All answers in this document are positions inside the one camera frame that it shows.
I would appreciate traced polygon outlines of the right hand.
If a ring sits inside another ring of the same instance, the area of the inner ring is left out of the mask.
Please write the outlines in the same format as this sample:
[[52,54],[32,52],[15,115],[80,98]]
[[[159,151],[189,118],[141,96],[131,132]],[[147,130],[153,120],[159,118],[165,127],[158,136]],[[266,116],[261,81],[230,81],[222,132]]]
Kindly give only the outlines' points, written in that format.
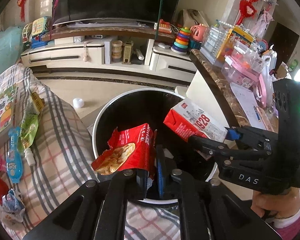
[[291,188],[287,194],[271,195],[253,192],[251,209],[263,217],[266,211],[275,214],[275,218],[289,218],[300,210],[300,189]]

